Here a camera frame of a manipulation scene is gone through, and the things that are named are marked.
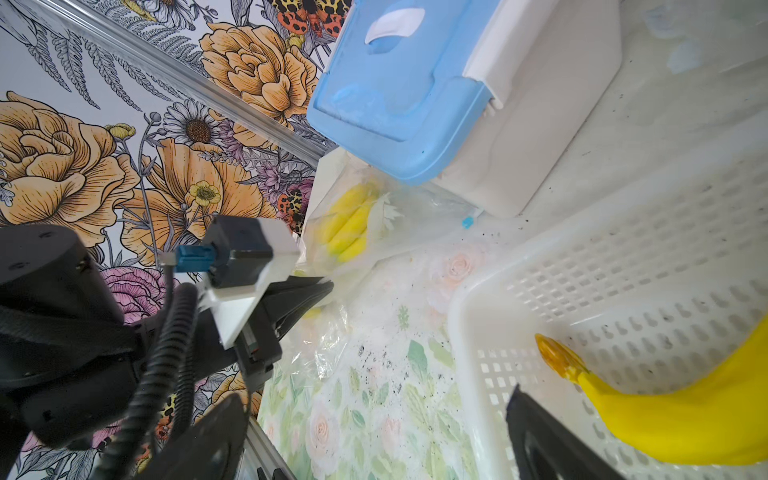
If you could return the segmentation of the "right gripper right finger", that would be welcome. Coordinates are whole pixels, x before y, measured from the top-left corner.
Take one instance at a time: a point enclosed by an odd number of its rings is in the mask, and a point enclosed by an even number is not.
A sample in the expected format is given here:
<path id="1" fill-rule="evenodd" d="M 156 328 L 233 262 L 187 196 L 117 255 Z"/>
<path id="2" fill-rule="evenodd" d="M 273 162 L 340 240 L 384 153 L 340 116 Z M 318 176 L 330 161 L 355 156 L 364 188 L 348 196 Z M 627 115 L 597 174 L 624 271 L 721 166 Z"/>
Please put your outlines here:
<path id="1" fill-rule="evenodd" d="M 506 422 L 522 480 L 623 479 L 520 387 L 512 392 Z"/>

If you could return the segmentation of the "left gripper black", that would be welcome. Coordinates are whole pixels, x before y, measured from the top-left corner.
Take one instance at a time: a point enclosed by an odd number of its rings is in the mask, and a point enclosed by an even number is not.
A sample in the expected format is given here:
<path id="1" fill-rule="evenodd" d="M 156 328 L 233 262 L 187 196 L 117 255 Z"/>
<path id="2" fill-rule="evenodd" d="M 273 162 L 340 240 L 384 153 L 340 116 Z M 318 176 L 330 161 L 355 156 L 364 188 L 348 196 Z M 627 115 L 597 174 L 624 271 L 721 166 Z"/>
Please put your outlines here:
<path id="1" fill-rule="evenodd" d="M 333 290 L 322 277 L 289 277 L 272 283 L 238 335 L 234 349 L 248 390 L 261 390 L 282 358 L 280 341 Z"/>

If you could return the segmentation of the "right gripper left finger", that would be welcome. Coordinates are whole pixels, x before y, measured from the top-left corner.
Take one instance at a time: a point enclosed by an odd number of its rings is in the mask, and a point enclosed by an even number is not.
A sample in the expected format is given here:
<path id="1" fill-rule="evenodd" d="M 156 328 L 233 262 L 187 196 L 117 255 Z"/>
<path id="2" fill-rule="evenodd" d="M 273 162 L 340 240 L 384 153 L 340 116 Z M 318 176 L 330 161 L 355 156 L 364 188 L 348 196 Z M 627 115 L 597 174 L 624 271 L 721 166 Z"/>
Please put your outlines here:
<path id="1" fill-rule="evenodd" d="M 248 415 L 241 397 L 227 397 L 134 478 L 234 479 L 244 451 L 247 426 Z"/>

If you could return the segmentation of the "yellow banana bunch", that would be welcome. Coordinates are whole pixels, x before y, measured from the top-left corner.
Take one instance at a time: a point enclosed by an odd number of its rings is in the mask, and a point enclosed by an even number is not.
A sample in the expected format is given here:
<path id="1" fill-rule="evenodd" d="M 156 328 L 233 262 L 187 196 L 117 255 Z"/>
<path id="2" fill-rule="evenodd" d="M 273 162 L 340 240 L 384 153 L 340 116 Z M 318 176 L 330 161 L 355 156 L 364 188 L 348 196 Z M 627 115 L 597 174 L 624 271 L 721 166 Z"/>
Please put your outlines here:
<path id="1" fill-rule="evenodd" d="M 322 218 L 319 242 L 338 263 L 349 262 L 366 249 L 368 218 L 378 198 L 377 185 L 355 185 Z"/>

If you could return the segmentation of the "clear bag with banana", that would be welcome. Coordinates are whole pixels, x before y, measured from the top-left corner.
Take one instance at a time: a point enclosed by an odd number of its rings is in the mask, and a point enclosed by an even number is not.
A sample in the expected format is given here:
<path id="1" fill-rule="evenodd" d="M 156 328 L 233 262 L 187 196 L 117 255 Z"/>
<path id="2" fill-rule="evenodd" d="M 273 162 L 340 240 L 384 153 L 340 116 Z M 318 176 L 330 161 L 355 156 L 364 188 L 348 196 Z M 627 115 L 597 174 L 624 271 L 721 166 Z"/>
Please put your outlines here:
<path id="1" fill-rule="evenodd" d="M 367 246 L 351 261 L 338 263 L 319 242 L 320 223 L 347 190 L 361 183 L 379 189 L 368 218 Z M 407 185 L 336 148 L 318 163 L 297 271 L 332 281 L 333 290 L 321 303 L 340 303 L 352 296 L 378 262 L 453 237 L 470 228 L 480 213 L 438 185 Z"/>

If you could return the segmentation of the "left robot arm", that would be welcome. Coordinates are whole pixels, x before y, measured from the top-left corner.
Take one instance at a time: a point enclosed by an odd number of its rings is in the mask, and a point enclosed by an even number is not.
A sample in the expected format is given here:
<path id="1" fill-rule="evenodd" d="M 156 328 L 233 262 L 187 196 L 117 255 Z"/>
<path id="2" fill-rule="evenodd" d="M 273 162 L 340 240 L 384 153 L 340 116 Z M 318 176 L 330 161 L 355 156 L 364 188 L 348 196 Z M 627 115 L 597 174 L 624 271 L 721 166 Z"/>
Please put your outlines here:
<path id="1" fill-rule="evenodd" d="M 278 220 L 217 218 L 198 245 L 161 258 L 163 304 L 128 323 L 78 236 L 60 226 L 1 233 L 1 470 L 29 437 L 84 450 L 118 432 L 95 479 L 233 479 L 247 450 L 249 397 L 193 417 L 194 386 L 237 364 L 261 388 L 281 340 L 333 290 L 293 269 Z"/>

